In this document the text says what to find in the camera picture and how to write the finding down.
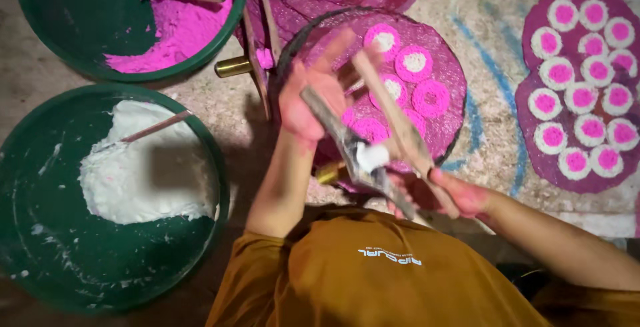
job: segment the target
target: mustard t-shirt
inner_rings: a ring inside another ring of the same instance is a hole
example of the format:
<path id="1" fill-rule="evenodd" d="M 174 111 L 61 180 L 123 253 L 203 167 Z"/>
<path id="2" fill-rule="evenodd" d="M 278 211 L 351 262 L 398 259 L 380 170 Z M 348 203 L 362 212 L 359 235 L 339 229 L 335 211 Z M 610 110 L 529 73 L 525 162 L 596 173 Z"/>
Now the mustard t-shirt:
<path id="1" fill-rule="evenodd" d="M 551 285 L 536 310 L 453 237 L 346 210 L 300 241 L 236 240 L 206 326 L 640 326 L 640 294 Z"/>

